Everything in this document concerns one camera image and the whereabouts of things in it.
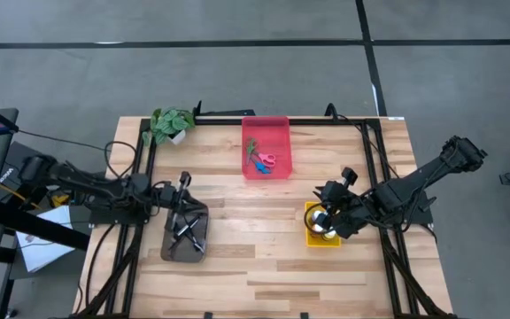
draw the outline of green plant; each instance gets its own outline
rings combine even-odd
[[[186,128],[194,128],[194,116],[189,111],[168,109],[163,112],[156,109],[151,116],[151,134],[143,132],[143,141],[149,145],[153,136],[155,143],[161,145],[168,136],[176,135]]]

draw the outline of gray carpet floor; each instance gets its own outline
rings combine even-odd
[[[365,0],[373,39],[510,39],[510,2]],[[361,38],[352,0],[0,0],[0,43]],[[429,189],[455,312],[510,318],[510,46],[375,47],[387,112],[406,117],[416,159],[452,135],[489,154],[471,175]],[[0,50],[0,108],[24,130],[105,144],[123,115],[160,106],[259,115],[376,115],[362,47]],[[17,135],[102,170],[102,155]],[[83,254],[71,267],[18,280],[19,318],[72,310]]]

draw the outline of wooden tabletop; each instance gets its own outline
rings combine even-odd
[[[136,145],[140,121],[120,118],[115,140]],[[390,164],[399,175],[409,174],[416,165],[406,123],[387,118],[381,123]],[[305,246],[304,206],[316,200],[315,186],[341,180],[343,167],[351,167],[359,175],[351,190],[370,187],[361,134],[351,126],[291,126],[290,142],[293,172],[286,181],[243,178],[241,126],[196,127],[182,144],[157,149],[153,182],[177,182],[187,170],[191,194],[209,206],[208,248],[201,263],[161,260],[166,211],[152,218],[144,228],[131,317],[202,317],[205,311],[215,318],[299,317],[301,312],[314,318],[392,317],[376,228],[365,227],[339,248]],[[375,150],[374,156],[381,181]],[[113,146],[111,163],[117,171],[132,158],[126,147]],[[92,232],[81,275],[84,290],[89,260],[106,228]],[[119,228],[98,253],[90,299],[111,273]],[[438,306],[452,311],[434,238],[418,227],[405,238],[413,274]],[[118,288],[118,312],[125,282],[122,278]],[[398,283],[406,311],[400,276]]]

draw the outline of yellow box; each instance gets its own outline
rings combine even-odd
[[[305,211],[308,210],[312,205],[316,205],[318,202],[305,202]],[[312,224],[312,214],[317,211],[323,209],[321,206],[317,206],[313,208],[308,213],[308,221],[310,224]],[[320,235],[313,234],[309,229],[306,230],[306,245],[308,247],[322,247],[322,248],[334,248],[334,247],[340,247],[342,245],[342,239],[335,235],[330,240],[325,240]]]

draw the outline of red plastic bin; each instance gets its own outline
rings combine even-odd
[[[292,173],[290,155],[290,125],[286,116],[246,116],[242,119],[242,171],[247,179],[287,179]],[[250,138],[257,140],[257,152],[273,154],[274,167],[270,174],[257,170],[252,160],[247,164]]]

